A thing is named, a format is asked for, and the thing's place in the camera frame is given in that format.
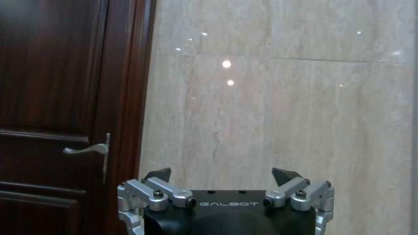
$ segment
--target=door panel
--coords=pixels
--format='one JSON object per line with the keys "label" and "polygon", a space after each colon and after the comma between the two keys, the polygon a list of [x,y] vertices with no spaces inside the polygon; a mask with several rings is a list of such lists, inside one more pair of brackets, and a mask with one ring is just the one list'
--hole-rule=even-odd
{"label": "door panel", "polygon": [[0,1],[1,129],[91,135],[104,3]]}
{"label": "door panel", "polygon": [[79,233],[84,191],[0,182],[1,234]]}
{"label": "door panel", "polygon": [[103,155],[63,149],[109,131],[93,123],[105,17],[107,0],[0,1],[1,234],[101,233]]}

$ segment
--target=silver metal bracket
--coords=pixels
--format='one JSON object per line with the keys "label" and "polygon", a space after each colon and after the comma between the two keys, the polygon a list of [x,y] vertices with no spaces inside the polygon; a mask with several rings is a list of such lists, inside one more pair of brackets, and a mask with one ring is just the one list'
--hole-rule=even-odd
{"label": "silver metal bracket", "polygon": [[315,235],[326,233],[327,223],[334,218],[334,187],[328,181],[312,183],[291,196],[291,207],[296,211],[316,210]]}
{"label": "silver metal bracket", "polygon": [[153,189],[161,190],[176,207],[192,208],[196,205],[196,199],[188,189],[177,188],[156,177],[144,180],[144,184]]}
{"label": "silver metal bracket", "polygon": [[149,210],[163,211],[168,207],[168,196],[137,180],[128,180],[117,186],[119,219],[125,222],[129,235],[144,235],[139,211],[148,205]]}
{"label": "silver metal bracket", "polygon": [[279,208],[286,205],[286,199],[300,189],[308,186],[310,181],[302,177],[295,177],[291,181],[283,184],[278,190],[266,191],[264,206],[267,208]]}

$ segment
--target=logo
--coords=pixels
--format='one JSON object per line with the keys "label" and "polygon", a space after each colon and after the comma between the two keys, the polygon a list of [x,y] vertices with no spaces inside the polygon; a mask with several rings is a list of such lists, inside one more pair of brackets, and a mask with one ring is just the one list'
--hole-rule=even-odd
{"label": "logo", "polygon": [[200,207],[250,207],[256,206],[258,202],[200,202]]}

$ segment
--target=beige marble wall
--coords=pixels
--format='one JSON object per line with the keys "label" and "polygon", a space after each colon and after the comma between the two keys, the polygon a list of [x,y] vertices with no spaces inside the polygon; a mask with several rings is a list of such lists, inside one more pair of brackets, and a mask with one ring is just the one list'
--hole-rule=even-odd
{"label": "beige marble wall", "polygon": [[296,170],[335,185],[328,235],[406,235],[414,17],[414,0],[159,0],[140,177],[262,189]]}

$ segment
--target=silver door handle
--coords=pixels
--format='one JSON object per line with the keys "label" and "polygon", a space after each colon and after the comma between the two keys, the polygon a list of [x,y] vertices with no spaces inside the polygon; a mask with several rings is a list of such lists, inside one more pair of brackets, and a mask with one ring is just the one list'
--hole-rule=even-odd
{"label": "silver door handle", "polygon": [[97,152],[103,154],[104,159],[103,159],[103,183],[105,183],[105,173],[107,173],[107,159],[108,159],[108,154],[109,154],[109,143],[111,143],[111,134],[105,134],[105,143],[99,143],[88,148],[76,150],[72,148],[64,148],[63,153],[65,154],[80,154],[80,153],[88,153],[88,152]]}

